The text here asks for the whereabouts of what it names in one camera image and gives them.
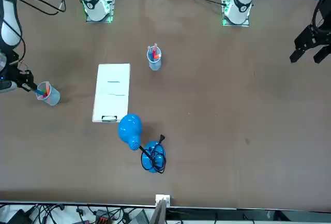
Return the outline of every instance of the brown table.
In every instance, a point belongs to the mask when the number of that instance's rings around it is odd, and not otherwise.
[[[289,60],[314,0],[254,0],[249,28],[222,27],[201,0],[117,0],[107,25],[66,1],[55,17],[19,3],[25,62],[61,104],[1,95],[1,199],[330,210],[331,59]],[[163,175],[142,169],[118,124],[92,123],[100,63],[131,64],[129,112],[144,144],[166,136]]]

